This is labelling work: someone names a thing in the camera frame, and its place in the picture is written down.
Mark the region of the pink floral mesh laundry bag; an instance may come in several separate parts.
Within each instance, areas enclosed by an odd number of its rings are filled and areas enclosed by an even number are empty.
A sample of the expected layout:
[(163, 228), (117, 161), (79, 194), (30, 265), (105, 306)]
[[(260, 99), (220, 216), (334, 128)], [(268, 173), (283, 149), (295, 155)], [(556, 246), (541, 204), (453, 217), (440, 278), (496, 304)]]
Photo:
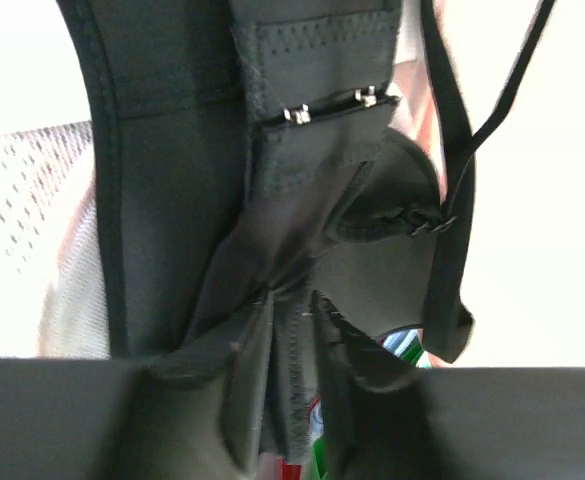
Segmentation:
[(0, 133), (0, 356), (112, 357), (89, 113)]

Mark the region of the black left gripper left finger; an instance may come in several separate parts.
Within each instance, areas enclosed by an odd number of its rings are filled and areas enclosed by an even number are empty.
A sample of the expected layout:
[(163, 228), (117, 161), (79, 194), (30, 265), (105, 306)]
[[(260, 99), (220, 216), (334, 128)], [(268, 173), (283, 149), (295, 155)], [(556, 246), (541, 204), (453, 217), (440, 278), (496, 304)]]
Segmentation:
[(0, 359), (0, 479), (250, 479), (272, 303), (152, 359)]

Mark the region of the black bra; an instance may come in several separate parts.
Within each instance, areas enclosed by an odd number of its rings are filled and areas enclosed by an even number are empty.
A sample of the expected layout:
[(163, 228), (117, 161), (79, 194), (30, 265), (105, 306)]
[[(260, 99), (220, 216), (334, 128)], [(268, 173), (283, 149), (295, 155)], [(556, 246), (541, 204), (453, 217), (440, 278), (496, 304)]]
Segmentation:
[(257, 444), (294, 464), (315, 291), (372, 338), (417, 328), (457, 359), (475, 153), (552, 8), (473, 130), (430, 1), (61, 2), (92, 116), (110, 354), (191, 387), (193, 347), (257, 314)]

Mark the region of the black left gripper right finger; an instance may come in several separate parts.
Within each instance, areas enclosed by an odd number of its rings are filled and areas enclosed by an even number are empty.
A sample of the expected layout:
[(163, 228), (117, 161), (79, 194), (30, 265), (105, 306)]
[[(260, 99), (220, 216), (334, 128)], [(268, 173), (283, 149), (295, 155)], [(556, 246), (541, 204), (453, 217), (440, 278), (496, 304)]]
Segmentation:
[(585, 368), (421, 369), (311, 300), (332, 479), (585, 479)]

